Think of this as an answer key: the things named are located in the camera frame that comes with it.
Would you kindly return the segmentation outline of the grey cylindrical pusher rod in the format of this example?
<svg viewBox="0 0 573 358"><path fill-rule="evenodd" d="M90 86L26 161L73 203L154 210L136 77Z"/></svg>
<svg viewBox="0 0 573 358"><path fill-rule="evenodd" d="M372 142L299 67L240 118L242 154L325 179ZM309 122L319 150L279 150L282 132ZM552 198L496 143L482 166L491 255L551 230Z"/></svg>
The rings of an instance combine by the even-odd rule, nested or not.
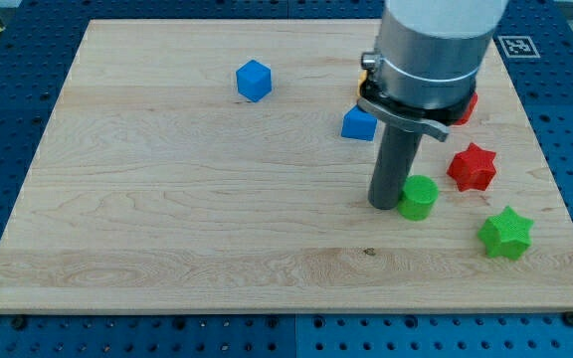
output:
<svg viewBox="0 0 573 358"><path fill-rule="evenodd" d="M385 125L368 191L373 207L391 210L398 205L421 137L419 133Z"/></svg>

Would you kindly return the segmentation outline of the red block behind arm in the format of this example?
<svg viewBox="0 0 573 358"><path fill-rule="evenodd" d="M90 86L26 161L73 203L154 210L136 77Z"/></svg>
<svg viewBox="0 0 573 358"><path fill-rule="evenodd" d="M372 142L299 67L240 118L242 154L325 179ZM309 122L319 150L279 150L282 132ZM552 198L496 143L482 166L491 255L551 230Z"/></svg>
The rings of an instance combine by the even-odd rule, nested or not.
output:
<svg viewBox="0 0 573 358"><path fill-rule="evenodd" d="M474 113L476 107L478 104L478 93L475 91L474 94L472 95L470 102L468 104L467 109L465 110L465 112L463 113L463 115L460 117L460 119L458 121L455 122L456 126L461 126L461 125L465 125L469 122L470 118L472 117L472 114Z"/></svg>

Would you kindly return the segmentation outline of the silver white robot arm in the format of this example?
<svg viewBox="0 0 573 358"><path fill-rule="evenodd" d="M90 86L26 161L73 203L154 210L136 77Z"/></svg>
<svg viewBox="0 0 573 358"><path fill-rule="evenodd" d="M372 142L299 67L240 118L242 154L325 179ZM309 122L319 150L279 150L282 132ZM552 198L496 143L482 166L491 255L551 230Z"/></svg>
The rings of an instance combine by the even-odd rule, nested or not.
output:
<svg viewBox="0 0 573 358"><path fill-rule="evenodd" d="M368 200L400 201L423 136L445 141L476 92L507 0L387 0L357 105L384 125Z"/></svg>

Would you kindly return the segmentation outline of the yellow block behind arm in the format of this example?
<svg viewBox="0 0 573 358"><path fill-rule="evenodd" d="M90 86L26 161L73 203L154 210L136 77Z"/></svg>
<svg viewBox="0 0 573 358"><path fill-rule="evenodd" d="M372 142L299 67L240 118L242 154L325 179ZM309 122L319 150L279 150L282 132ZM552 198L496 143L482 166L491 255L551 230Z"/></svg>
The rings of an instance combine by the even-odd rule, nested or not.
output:
<svg viewBox="0 0 573 358"><path fill-rule="evenodd" d="M363 70L359 75L358 85L357 85L357 90L356 90L357 98L362 97L362 85L367 80L367 77L368 77L368 72L366 70Z"/></svg>

